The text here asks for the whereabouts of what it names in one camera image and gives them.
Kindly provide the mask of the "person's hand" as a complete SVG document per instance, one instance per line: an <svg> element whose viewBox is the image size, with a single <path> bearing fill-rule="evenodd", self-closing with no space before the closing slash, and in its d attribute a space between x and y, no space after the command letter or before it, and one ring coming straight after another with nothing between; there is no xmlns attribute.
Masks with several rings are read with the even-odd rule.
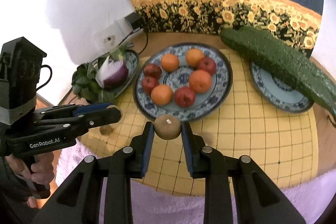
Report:
<svg viewBox="0 0 336 224"><path fill-rule="evenodd" d="M5 157L12 171L37 184L47 185L54 179L54 168L52 162L54 154L52 152L37 155L37 162L31 165L31 171L25 165L22 159L18 159L13 155Z"/></svg>

